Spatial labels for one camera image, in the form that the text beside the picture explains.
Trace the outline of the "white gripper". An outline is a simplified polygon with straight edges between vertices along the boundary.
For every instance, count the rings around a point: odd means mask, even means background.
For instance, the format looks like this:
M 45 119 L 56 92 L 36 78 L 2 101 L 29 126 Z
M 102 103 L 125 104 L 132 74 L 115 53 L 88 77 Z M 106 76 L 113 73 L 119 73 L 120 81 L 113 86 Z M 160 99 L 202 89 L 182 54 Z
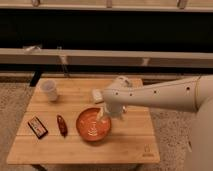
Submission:
M 101 107 L 97 113 L 96 119 L 102 119 L 105 115 L 104 112 L 110 117 L 119 118 L 125 112 L 125 107 L 117 104 L 105 104 L 105 107 Z

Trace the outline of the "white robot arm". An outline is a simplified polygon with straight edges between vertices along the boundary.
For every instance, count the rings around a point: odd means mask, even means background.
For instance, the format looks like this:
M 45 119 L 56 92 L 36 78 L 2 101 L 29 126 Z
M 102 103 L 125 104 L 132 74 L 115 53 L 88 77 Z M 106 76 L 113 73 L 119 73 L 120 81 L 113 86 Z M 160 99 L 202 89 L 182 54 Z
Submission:
M 133 87 L 117 77 L 102 91 L 103 114 L 120 117 L 124 106 L 195 112 L 184 171 L 213 171 L 213 75 Z

